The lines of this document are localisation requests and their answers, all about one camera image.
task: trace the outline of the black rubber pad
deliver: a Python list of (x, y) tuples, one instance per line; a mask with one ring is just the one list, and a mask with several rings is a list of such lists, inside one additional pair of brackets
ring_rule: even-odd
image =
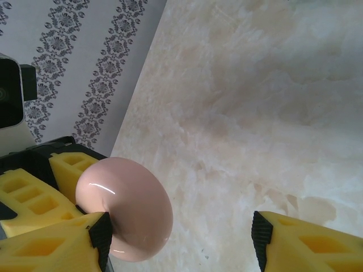
[(112, 224), (109, 213), (105, 212), (88, 232), (92, 246), (98, 249), (98, 264), (100, 269), (102, 272), (105, 272), (112, 241)]
[(266, 220), (258, 211), (254, 213), (252, 223), (252, 240), (259, 261), (261, 272), (265, 271), (267, 264), (266, 247), (271, 243), (273, 225)]

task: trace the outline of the black device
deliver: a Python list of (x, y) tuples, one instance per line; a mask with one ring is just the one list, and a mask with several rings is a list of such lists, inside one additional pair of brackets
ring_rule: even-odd
[(0, 54), (0, 129), (20, 124), (24, 101), (37, 99), (36, 69)]

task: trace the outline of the gray floral pattern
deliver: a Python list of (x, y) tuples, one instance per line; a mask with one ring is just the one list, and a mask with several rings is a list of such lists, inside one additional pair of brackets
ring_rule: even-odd
[(55, 7), (51, 8), (48, 14), (50, 21), (44, 24), (47, 31), (41, 34), (41, 46), (36, 48), (39, 55), (34, 57), (32, 62), (32, 65), (38, 68), (38, 99), (25, 103), (26, 121), (37, 143), (41, 142), (42, 131), (47, 128), (44, 123), (49, 120), (49, 109), (53, 107), (52, 101), (57, 98), (56, 89), (61, 85), (65, 64), (72, 54), (72, 44), (77, 39), (76, 34), (80, 30), (81, 20), (85, 17), (84, 11), (88, 8), (90, 0), (53, 2)]
[(113, 27), (108, 30), (104, 49), (93, 72), (94, 79), (90, 80), (89, 91), (83, 101), (82, 111), (78, 113), (79, 120), (75, 122), (75, 133), (72, 136), (78, 143), (93, 149), (100, 135), (103, 118), (107, 115), (111, 96), (116, 91), (118, 78), (122, 76), (122, 66), (128, 56), (129, 45), (133, 44), (132, 37), (136, 35), (136, 25), (140, 24), (140, 17), (145, 11), (147, 0), (119, 0), (121, 5), (113, 17)]
[[(9, 19), (9, 16), (6, 15), (6, 10), (11, 10), (12, 5), (9, 2), (0, 2), (0, 25), (5, 25), (6, 21)], [(0, 29), (0, 36), (3, 35), (2, 29)]]

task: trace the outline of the pink rounded object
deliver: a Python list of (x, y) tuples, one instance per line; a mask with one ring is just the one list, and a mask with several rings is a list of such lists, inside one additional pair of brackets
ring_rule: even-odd
[(142, 165), (123, 158), (103, 159), (88, 167), (75, 190), (87, 213), (108, 211), (113, 225), (110, 254), (129, 262), (157, 254), (172, 229), (169, 197)]

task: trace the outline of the square holes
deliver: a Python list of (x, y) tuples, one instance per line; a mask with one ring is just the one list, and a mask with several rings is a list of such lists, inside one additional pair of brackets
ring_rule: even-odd
[(74, 218), (74, 216), (70, 212), (67, 212), (66, 214), (63, 214), (61, 216), (61, 219), (63, 219), (63, 220), (70, 220), (70, 219), (73, 219), (73, 218)]
[(39, 195), (41, 195), (43, 192), (39, 190), (38, 188), (32, 188), (30, 190), (27, 190), (24, 193), (21, 193), (19, 195), (16, 195), (14, 198), (19, 201), (20, 203), (24, 203), (30, 199), (33, 199)]
[(58, 202), (55, 201), (52, 197), (44, 197), (32, 205), (29, 205), (28, 208), (33, 211), (33, 213), (37, 215), (45, 214), (48, 211), (51, 211), (58, 207)]
[(23, 180), (22, 178), (16, 178), (14, 180), (8, 181), (4, 184), (2, 190), (5, 193), (12, 193), (16, 190), (19, 190), (25, 186), (27, 186), (29, 183), (26, 180)]
[(33, 240), (15, 253), (18, 257), (48, 256), (52, 254), (65, 238), (43, 238)]
[(68, 163), (69, 165), (75, 165), (76, 163), (79, 163), (84, 160), (84, 157), (82, 156), (76, 156), (76, 155), (69, 155), (63, 159), (65, 163)]
[(314, 253), (348, 253), (345, 245), (328, 236), (301, 236), (299, 239)]
[(80, 163), (79, 165), (77, 165), (77, 169), (81, 170), (81, 171), (85, 171), (88, 167), (90, 167), (93, 163), (90, 161), (84, 161), (83, 163)]
[(278, 221), (284, 226), (296, 226), (296, 223), (289, 219), (279, 218)]

